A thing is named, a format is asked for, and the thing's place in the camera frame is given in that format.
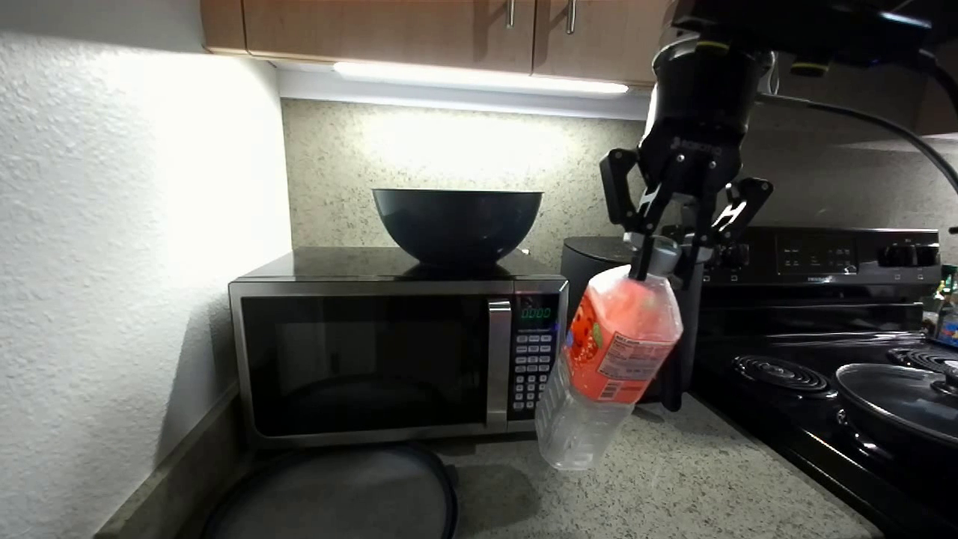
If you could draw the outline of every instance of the microwave control panel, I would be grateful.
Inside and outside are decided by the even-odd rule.
[[[510,420],[534,420],[561,351],[561,296],[513,300]]]

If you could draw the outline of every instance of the stove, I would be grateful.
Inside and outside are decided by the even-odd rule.
[[[935,245],[935,231],[755,228],[715,254],[700,300],[691,392],[888,535],[958,535],[958,472],[876,444],[836,371],[938,353],[923,326]]]

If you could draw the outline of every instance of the granite countertop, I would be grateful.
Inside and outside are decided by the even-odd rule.
[[[228,397],[97,535],[200,535],[224,489],[258,462],[236,427],[240,405]],[[679,414],[644,405],[583,472],[549,466],[534,438],[430,450],[454,480],[457,539],[879,535],[694,396]]]
[[[686,397],[679,414],[641,406],[583,472],[561,472],[537,439],[438,450],[457,483],[457,535],[879,535],[769,447]]]

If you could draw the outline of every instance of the under-cabinet light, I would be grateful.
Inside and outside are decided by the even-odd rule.
[[[616,83],[616,80],[444,70],[444,65],[412,65],[412,62],[338,61],[338,62],[333,62],[333,70],[342,79],[421,83],[421,88],[457,88],[457,89],[561,92],[561,95],[623,95],[623,92],[628,92],[628,88]]]

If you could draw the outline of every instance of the microwave handle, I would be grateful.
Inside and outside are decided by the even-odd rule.
[[[486,421],[510,420],[513,302],[487,300]]]

